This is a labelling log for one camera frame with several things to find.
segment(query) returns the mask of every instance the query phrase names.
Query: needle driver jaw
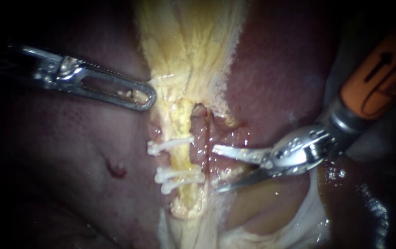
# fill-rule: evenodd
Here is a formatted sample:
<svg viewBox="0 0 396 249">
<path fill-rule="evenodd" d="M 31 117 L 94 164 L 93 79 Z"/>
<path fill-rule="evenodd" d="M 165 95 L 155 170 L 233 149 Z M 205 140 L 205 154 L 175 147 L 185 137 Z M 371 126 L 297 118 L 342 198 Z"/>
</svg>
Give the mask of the needle driver jaw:
<svg viewBox="0 0 396 249">
<path fill-rule="evenodd" d="M 331 137 L 321 125 L 294 130 L 271 148 L 235 148 L 216 144 L 213 153 L 259 166 L 245 177 L 220 186 L 216 191 L 231 191 L 273 177 L 305 173 L 324 160 L 330 145 Z"/>
</svg>

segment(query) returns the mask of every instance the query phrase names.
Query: black arrow marking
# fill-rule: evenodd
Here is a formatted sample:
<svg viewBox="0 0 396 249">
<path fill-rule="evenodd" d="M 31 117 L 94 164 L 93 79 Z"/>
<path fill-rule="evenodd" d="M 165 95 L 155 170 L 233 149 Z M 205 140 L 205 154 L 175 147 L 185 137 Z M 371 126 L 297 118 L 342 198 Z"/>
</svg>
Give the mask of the black arrow marking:
<svg viewBox="0 0 396 249">
<path fill-rule="evenodd" d="M 378 64 L 370 71 L 370 73 L 364 78 L 364 83 L 369 82 L 375 76 L 375 74 L 385 65 L 390 65 L 392 62 L 392 53 L 381 53 L 379 55 L 381 60 Z"/>
</svg>

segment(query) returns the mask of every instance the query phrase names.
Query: wet tissue surface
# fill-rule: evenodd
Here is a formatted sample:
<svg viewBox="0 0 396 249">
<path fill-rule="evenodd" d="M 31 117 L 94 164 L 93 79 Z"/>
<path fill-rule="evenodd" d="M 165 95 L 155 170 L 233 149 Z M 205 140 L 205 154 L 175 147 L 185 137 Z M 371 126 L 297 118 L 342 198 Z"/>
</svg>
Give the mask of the wet tissue surface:
<svg viewBox="0 0 396 249">
<path fill-rule="evenodd" d="M 65 3 L 64 12 L 55 6 L 42 12 L 9 6 L 15 11 L 0 13 L 0 34 L 151 79 L 135 3 Z M 394 24 L 386 17 L 396 16 L 396 8 L 354 7 L 328 1 L 245 5 L 225 79 L 234 122 L 203 105 L 194 106 L 190 118 L 190 159 L 209 182 L 199 219 L 173 217 L 177 192 L 163 195 L 154 181 L 158 167 L 168 168 L 169 155 L 147 154 L 147 142 L 162 134 L 150 113 L 0 79 L 0 244 L 209 248 L 204 241 L 214 240 L 215 248 L 396 248 L 396 106 L 351 148 L 350 158 L 236 193 L 212 193 L 214 184 L 249 166 L 210 154 L 210 146 L 270 146 L 310 124 Z M 53 18 L 43 18 L 47 14 Z M 24 29 L 35 20 L 40 29 Z M 188 225 L 200 227 L 192 243 L 181 239 Z"/>
</svg>

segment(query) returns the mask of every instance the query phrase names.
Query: orange instrument handle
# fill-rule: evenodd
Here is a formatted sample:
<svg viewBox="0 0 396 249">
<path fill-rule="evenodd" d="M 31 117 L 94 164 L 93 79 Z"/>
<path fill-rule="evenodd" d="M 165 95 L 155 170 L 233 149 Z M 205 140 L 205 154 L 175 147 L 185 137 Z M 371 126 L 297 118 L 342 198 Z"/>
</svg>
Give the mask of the orange instrument handle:
<svg viewBox="0 0 396 249">
<path fill-rule="evenodd" d="M 344 83 L 344 105 L 358 117 L 375 120 L 396 100 L 396 31 L 389 33 Z"/>
</svg>

